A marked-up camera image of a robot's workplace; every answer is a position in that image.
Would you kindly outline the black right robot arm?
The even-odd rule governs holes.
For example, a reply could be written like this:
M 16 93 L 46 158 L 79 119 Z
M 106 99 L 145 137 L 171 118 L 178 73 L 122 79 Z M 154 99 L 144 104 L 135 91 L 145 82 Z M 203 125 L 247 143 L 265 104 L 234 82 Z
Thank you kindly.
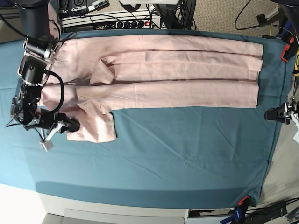
M 75 132 L 79 130 L 80 124 L 75 119 L 60 113 L 64 102 L 64 84 L 61 77 L 51 70 L 58 51 L 65 42 L 61 37 L 59 2 L 15 0 L 13 3 L 19 10 L 24 32 L 12 25 L 9 25 L 9 28 L 25 38 L 23 45 L 25 52 L 18 69 L 21 78 L 12 100 L 10 116 L 26 130 L 41 128 L 48 130 L 49 133 Z M 45 110 L 39 108 L 38 103 L 49 76 L 58 79 L 60 92 L 57 106 Z

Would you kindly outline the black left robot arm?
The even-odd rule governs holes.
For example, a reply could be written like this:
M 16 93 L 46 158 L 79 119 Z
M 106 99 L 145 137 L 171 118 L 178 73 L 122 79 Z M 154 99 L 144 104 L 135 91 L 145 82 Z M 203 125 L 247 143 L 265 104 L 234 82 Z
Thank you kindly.
M 281 6 L 293 29 L 290 31 L 285 27 L 282 28 L 290 33 L 291 37 L 286 40 L 281 59 L 287 62 L 292 56 L 295 56 L 295 66 L 292 73 L 295 79 L 290 101 L 283 103 L 280 107 L 269 109 L 265 112 L 264 118 L 288 125 L 291 120 L 299 121 L 299 102 L 295 99 L 295 94 L 299 88 L 299 2 L 297 0 L 277 0 L 276 2 Z

